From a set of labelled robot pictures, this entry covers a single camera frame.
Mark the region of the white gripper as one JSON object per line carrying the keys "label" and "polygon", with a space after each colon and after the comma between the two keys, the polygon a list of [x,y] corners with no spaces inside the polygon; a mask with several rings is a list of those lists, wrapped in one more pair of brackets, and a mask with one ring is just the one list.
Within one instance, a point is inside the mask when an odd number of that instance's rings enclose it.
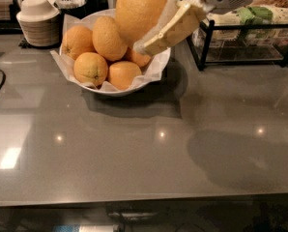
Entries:
{"label": "white gripper", "polygon": [[135,42],[132,49],[140,54],[159,54],[192,34],[206,15],[214,9],[213,5],[217,9],[236,9],[251,1],[167,0],[158,18],[158,23]]}

